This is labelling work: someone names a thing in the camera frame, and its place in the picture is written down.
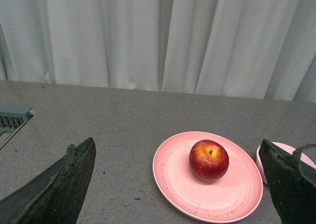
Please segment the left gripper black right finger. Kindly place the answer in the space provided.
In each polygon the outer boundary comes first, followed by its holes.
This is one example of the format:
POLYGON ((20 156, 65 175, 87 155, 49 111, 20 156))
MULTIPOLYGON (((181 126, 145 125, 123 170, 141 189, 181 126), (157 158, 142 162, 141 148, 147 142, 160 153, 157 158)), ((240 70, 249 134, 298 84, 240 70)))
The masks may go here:
POLYGON ((315 147, 306 144, 290 154, 267 139, 261 143, 259 157, 283 224, 316 222, 316 169, 301 161, 302 153, 315 147))

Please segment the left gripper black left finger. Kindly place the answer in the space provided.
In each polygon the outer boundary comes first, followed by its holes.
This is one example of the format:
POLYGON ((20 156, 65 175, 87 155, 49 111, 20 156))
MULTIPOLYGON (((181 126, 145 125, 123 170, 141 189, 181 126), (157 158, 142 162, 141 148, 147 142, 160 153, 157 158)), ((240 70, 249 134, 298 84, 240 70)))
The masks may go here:
POLYGON ((0 202, 2 224, 75 224, 92 177, 96 146, 88 138, 0 202))

